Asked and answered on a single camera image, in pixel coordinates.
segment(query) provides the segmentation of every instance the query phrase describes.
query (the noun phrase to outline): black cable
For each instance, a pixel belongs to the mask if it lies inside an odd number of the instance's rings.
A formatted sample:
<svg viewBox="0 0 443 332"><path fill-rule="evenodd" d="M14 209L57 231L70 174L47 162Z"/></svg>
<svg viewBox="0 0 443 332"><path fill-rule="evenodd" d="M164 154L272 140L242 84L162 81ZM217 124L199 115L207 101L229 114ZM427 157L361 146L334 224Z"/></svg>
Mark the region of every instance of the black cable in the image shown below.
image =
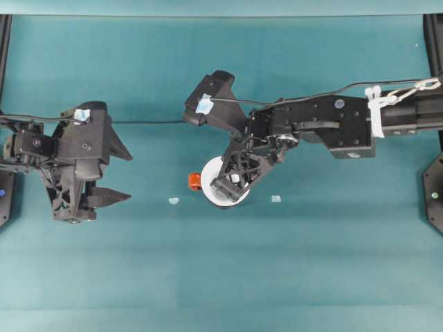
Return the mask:
<svg viewBox="0 0 443 332"><path fill-rule="evenodd" d="M183 120L170 120L170 121L113 121L112 123L116 123L119 125L136 125L136 124L142 124L142 125L173 125L178 123L186 123Z"/></svg>
<svg viewBox="0 0 443 332"><path fill-rule="evenodd" d="M345 92L349 89L356 88L358 86L370 86L370 85L394 85L394 84L406 84L406 83L417 83L420 80L397 80L397 81L381 81L381 82L357 82L348 84L347 86L344 86L343 88L324 92L324 93L318 93L316 95L309 95L306 97L299 97L299 98L290 98L285 99L277 102L257 102L255 100L240 100L240 99L228 99L228 98L210 98L210 100L217 101L217 102L236 102L238 104L254 104L254 105L260 105L264 106L262 110L270 109L271 107L283 105L283 104L289 104L293 102L306 102L308 100L312 100L315 98L321 98L321 97L327 97L330 95L338 95L339 93Z"/></svg>
<svg viewBox="0 0 443 332"><path fill-rule="evenodd" d="M85 125L85 121L76 120L74 118L43 118L41 116L25 116L22 114L2 114L0 115L0 119L6 119L6 120L35 120L35 121L42 121L42 122L60 122L60 121L67 121L67 122L75 122L80 123L81 125Z"/></svg>

